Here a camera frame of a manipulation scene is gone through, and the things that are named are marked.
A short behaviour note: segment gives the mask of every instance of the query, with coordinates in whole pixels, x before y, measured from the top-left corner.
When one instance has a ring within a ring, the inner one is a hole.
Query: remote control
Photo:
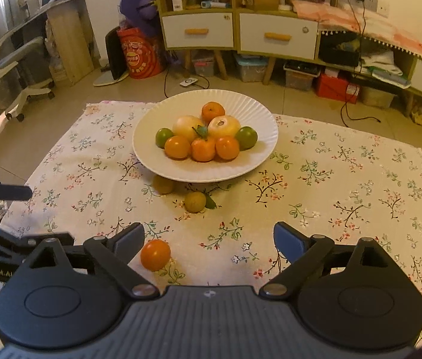
[[[182,87],[188,87],[196,82],[197,82],[197,78],[188,78],[184,80],[183,82],[180,82],[179,85],[181,85]]]

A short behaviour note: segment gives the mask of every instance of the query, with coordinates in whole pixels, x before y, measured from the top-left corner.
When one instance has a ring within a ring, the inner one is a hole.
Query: plastic storage box
[[[317,79],[316,94],[319,97],[355,104],[359,91],[359,86],[349,83],[342,76],[330,77],[329,75],[321,74]]]
[[[193,65],[197,75],[214,76],[214,52],[199,51],[193,58]]]
[[[286,71],[286,87],[299,90],[310,90],[313,79],[319,76],[319,68],[310,63],[287,61],[284,70]]]
[[[268,58],[234,54],[243,82],[262,82]]]
[[[361,88],[361,99],[366,105],[372,107],[388,108],[394,99],[394,94],[387,93],[382,90],[374,89],[373,87],[363,86]]]

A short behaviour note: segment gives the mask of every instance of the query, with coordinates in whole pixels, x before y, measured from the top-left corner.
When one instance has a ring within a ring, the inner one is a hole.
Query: purple plush toy
[[[161,33],[156,0],[121,0],[119,10],[133,27],[139,28],[147,37]]]

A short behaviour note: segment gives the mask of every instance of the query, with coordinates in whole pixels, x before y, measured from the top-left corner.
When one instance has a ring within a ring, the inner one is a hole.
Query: red box
[[[330,98],[355,104],[358,99],[360,87],[349,83],[342,77],[330,77],[321,73],[317,79],[316,94],[319,97]]]

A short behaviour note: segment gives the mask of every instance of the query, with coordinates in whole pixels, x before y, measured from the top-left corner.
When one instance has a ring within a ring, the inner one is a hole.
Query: desk
[[[258,288],[288,265],[272,236],[283,220],[336,243],[377,239],[422,292],[420,149],[276,115],[276,150],[256,170],[219,184],[179,184],[160,196],[132,151],[133,128],[152,106],[89,104],[28,180],[33,198],[14,202],[1,227],[15,235],[70,231],[81,244],[141,222],[146,240],[169,242],[173,260],[156,273],[143,269],[139,255],[130,266],[160,290],[169,284]],[[184,195],[204,188],[219,207],[187,213]]]
[[[77,1],[55,0],[43,5],[29,20],[10,31],[11,35],[19,32],[38,17],[46,15],[51,24],[55,44],[63,62],[66,76],[72,85],[94,69],[78,9],[73,3]]]

